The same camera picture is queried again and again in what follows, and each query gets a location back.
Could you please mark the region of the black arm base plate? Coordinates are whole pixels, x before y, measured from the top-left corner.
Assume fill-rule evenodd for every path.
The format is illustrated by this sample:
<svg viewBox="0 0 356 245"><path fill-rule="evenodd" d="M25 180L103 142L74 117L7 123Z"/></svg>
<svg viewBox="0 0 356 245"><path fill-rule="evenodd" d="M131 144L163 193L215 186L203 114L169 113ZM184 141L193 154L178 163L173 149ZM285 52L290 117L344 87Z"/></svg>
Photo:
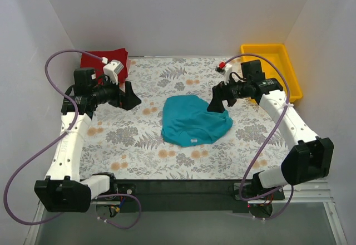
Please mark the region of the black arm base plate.
<svg viewBox="0 0 356 245"><path fill-rule="evenodd" d="M238 200L239 180L116 180L117 191L132 190L143 212L249 212Z"/></svg>

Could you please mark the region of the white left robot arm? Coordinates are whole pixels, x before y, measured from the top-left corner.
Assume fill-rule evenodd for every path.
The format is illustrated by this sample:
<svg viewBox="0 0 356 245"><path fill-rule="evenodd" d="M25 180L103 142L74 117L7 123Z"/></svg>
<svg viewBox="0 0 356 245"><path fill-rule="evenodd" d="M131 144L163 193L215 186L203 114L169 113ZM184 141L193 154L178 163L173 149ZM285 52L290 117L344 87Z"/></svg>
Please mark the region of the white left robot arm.
<svg viewBox="0 0 356 245"><path fill-rule="evenodd" d="M55 155L43 180L34 191L49 212L86 212L91 201L101 194L118 192L112 173L98 173L80 178L83 143L98 105L109 104L126 111L141 103L129 81L120 89L120 67L106 65L97 77L94 68L79 68L73 73L75 83L66 91L61 107L61 134Z"/></svg>

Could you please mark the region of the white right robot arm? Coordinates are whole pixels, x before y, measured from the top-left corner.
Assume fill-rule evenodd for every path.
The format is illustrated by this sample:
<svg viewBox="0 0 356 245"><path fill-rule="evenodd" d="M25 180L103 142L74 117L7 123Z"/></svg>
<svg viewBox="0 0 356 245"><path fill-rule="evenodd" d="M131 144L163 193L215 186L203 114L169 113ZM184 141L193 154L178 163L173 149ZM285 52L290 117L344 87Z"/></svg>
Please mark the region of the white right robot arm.
<svg viewBox="0 0 356 245"><path fill-rule="evenodd" d="M295 111L276 78L266 78L261 62L243 62L243 75L236 81L236 73L229 63L221 62L216 72L224 75L224 81L212 88L209 112L224 112L223 102L232 107L238 99L251 98L275 122L289 148L289 153L280 166L253 175L246 192L240 198L264 197L270 191L287 184L298 185L329 174L334 144L329 138L321 138Z"/></svg>

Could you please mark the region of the teal t-shirt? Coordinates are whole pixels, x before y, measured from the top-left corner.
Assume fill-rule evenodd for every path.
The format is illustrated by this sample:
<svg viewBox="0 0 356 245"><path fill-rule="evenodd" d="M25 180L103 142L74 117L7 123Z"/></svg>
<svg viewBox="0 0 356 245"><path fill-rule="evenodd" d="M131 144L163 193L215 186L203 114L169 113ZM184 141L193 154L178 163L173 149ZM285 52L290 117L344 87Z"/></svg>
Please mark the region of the teal t-shirt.
<svg viewBox="0 0 356 245"><path fill-rule="evenodd" d="M161 135L165 142L183 148L213 144L232 127L227 111L208 112L208 103L196 95L166 99L162 110Z"/></svg>

